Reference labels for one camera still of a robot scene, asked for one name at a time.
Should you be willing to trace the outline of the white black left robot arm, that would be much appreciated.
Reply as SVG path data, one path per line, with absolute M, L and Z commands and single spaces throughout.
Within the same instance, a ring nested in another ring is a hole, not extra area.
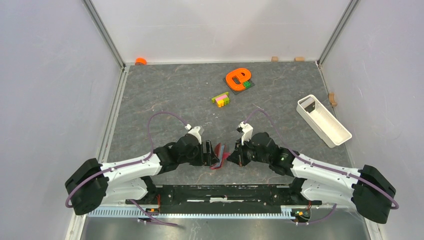
M 152 176 L 174 171 L 182 164 L 213 167 L 219 162 L 209 140 L 200 143 L 189 133 L 176 142 L 128 160 L 99 163 L 96 158 L 91 158 L 65 182 L 68 193 L 65 205 L 81 216 L 102 204 L 126 200 L 151 204 L 157 198 Z

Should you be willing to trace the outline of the red leather card holder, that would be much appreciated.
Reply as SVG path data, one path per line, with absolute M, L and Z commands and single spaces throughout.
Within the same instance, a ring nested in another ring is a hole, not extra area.
M 226 145 L 222 143 L 215 146 L 214 153 L 218 158 L 218 162 L 209 167 L 211 170 L 220 169 L 224 165 L 224 161 L 231 155 L 231 153 L 227 151 Z

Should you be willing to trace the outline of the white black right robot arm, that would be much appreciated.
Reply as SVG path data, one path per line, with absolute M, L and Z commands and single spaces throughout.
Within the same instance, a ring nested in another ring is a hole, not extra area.
M 395 187 L 374 166 L 351 168 L 319 161 L 278 146 L 267 132 L 237 140 L 227 160 L 243 167 L 264 163 L 278 175 L 293 177 L 288 196 L 295 204 L 310 201 L 351 207 L 378 224 L 385 224 L 390 211 L 399 208 Z

